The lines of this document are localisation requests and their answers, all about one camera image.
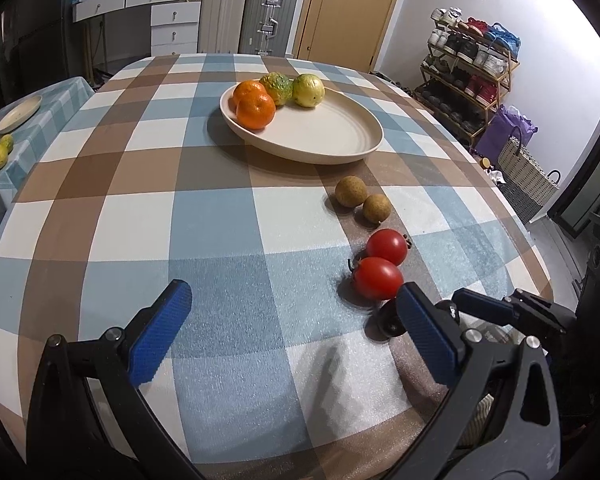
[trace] checkered tablecloth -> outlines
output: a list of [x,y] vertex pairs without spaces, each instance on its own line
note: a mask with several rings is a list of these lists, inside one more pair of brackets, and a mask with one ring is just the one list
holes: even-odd
[[[219,97],[273,71],[314,73],[365,105],[381,147],[327,167],[245,145]],[[69,121],[0,228],[0,416],[16,443],[46,338],[125,326],[181,278],[192,313],[141,391],[206,475],[362,480],[389,468],[444,391],[408,336],[376,340],[373,305],[350,290],[347,259],[372,228],[331,199],[348,174],[389,197],[382,226],[413,239],[402,271],[433,301],[462,286],[552,295],[502,195],[401,90],[301,60],[147,58]]]
[[21,102],[35,95],[42,96],[40,108],[32,118],[11,132],[13,151],[5,167],[0,170],[0,222],[33,165],[40,160],[69,119],[93,95],[93,90],[81,77],[67,79],[5,106],[0,110],[0,120]]

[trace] red shoe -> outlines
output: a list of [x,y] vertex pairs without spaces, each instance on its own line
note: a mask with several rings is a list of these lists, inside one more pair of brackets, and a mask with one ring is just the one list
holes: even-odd
[[475,97],[475,100],[485,106],[489,106],[498,97],[498,88],[492,83],[486,81],[483,81],[483,83],[480,93]]
[[489,30],[489,24],[487,22],[481,22],[475,18],[469,18],[466,24],[472,32],[479,34],[480,36],[484,35],[484,33]]
[[464,87],[464,93],[470,95],[471,97],[475,97],[475,95],[480,92],[483,84],[484,81],[482,78],[480,78],[480,76],[472,75],[471,79],[469,79],[469,82]]

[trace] purple bag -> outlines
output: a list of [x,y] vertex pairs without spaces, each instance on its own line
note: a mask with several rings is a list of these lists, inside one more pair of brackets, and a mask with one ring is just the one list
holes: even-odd
[[[513,130],[516,127],[519,131],[514,134]],[[505,105],[500,105],[493,121],[480,137],[475,151],[490,161],[497,162],[510,136],[515,135],[520,138],[522,145],[526,146],[536,131],[538,128],[518,110],[513,107],[507,110]]]

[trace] door frame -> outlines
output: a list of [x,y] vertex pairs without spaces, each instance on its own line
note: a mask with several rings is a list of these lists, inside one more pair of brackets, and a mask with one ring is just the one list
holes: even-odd
[[[389,6],[389,10],[387,11],[387,15],[384,18],[384,25],[382,26],[382,33],[378,38],[378,44],[376,44],[376,50],[374,51],[374,56],[371,58],[369,62],[369,69],[374,65],[376,60],[378,60],[378,54],[380,53],[380,48],[382,47],[382,42],[384,41],[384,37],[386,36],[387,29],[389,28],[389,21],[391,21],[391,16],[394,13],[395,3],[397,0],[391,0],[391,5]],[[302,0],[302,7],[300,9],[300,16],[298,19],[298,28],[296,28],[296,36],[294,38],[294,46],[291,51],[295,58],[298,57],[298,51],[300,50],[300,43],[302,41],[302,35],[304,34],[304,28],[306,27],[306,19],[309,14],[309,6],[311,5],[311,0]]]

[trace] basket handle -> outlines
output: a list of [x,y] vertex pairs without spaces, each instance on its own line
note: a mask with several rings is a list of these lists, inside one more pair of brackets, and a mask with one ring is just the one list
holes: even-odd
[[555,183],[556,183],[556,184],[559,184],[559,183],[560,183],[560,178],[561,178],[561,176],[562,176],[562,175],[560,174],[560,171],[558,171],[558,170],[553,170],[553,171],[550,171],[550,172],[549,172],[549,174],[548,174],[546,177],[547,177],[547,178],[549,178],[549,177],[551,176],[551,174],[552,174],[552,173],[557,173],[557,174],[558,174],[558,180],[556,180],[556,181],[555,181]]
[[520,129],[520,126],[516,125],[513,127],[510,136],[513,137],[513,132],[515,131],[519,131],[520,136],[518,137],[518,149],[516,150],[516,153],[514,154],[515,156],[520,156],[520,150],[522,149],[522,130]]

